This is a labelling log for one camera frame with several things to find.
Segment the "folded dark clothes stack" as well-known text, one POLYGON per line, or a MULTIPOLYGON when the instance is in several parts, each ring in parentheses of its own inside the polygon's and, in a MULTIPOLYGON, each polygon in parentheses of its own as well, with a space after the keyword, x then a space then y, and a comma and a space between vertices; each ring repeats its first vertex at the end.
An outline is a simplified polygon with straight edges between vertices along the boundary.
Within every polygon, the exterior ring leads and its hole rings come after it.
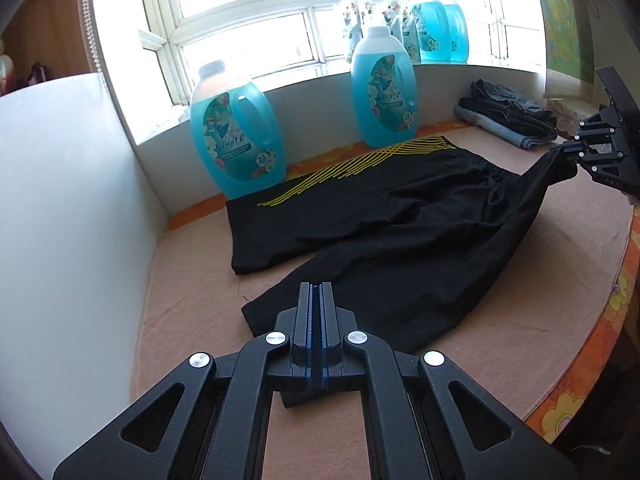
POLYGON ((503 84, 485 79, 472 82, 471 95, 461 98, 452 112, 525 151, 550 144, 558 137, 556 117, 551 110, 503 84))

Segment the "black pants yellow stripes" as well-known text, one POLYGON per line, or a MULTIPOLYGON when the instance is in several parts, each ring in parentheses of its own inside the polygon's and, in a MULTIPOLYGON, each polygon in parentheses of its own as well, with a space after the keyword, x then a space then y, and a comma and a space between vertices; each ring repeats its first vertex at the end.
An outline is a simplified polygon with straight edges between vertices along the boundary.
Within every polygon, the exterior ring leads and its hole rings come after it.
POLYGON ((232 270, 302 264, 242 310, 255 335, 328 282, 362 330, 413 353, 480 303, 550 186, 577 172, 560 152, 514 174, 442 136, 414 139, 248 194, 227 205, 232 270))

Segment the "blue detergent bottle middle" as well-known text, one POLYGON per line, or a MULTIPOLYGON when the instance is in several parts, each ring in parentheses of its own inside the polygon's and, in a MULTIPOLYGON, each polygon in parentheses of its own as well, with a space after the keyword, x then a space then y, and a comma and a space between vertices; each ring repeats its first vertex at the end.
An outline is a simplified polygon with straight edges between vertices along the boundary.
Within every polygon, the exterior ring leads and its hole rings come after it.
POLYGON ((386 25, 366 29, 352 56, 352 100, 370 148, 405 142, 418 128, 418 87, 407 51, 386 25))

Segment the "white window frame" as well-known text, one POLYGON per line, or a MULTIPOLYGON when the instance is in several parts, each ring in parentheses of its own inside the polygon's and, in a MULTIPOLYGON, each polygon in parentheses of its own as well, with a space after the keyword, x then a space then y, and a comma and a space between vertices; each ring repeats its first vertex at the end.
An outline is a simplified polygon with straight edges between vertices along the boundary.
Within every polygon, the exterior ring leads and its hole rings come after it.
MULTIPOLYGON (((243 63, 268 87, 344 70, 360 30, 396 22, 418 0, 142 0, 140 38, 155 54, 168 101, 186 106, 198 69, 243 63)), ((468 63, 542 73, 540 0, 442 0, 460 6, 468 63)))

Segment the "blue detergent bottles on sill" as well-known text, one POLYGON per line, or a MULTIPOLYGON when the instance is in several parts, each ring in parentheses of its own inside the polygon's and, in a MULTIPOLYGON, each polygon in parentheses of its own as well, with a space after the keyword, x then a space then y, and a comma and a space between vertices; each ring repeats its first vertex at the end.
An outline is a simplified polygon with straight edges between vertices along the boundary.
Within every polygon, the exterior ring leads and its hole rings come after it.
POLYGON ((413 0, 420 61, 465 64, 470 40, 465 16, 456 0, 413 0))

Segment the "refill pouches on sill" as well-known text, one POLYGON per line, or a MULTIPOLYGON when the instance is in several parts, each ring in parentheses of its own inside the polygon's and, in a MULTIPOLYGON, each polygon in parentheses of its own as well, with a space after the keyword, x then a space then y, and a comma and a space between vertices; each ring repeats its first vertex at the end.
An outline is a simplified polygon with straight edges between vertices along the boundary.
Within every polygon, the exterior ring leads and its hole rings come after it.
POLYGON ((374 26, 386 26, 390 34, 400 41, 413 64, 421 62, 416 17, 407 3, 399 0, 341 0, 337 3, 340 14, 345 58, 350 64, 357 44, 374 26))

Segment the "blue detergent bottle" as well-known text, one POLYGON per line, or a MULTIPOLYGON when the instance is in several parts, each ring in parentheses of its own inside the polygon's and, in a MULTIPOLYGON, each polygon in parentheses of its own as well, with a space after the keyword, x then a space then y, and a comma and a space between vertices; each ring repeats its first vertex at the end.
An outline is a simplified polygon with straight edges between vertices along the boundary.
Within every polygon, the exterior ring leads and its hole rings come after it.
POLYGON ((221 193, 239 198, 284 181, 286 156, 276 115, 245 74, 217 60, 198 70, 192 139, 221 193))
POLYGON ((352 100, 370 148, 405 142, 418 128, 418 87, 407 51, 386 25, 366 29, 352 56, 352 100))

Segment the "blue detergent bottle left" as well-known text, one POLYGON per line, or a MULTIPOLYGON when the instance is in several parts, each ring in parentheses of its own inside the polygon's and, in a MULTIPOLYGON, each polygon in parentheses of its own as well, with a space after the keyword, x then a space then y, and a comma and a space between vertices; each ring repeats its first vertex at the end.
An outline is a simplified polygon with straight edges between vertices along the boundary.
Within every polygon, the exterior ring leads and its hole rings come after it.
POLYGON ((286 156, 276 115, 245 74, 217 60, 198 70, 192 139, 221 193, 239 198, 284 181, 286 156))

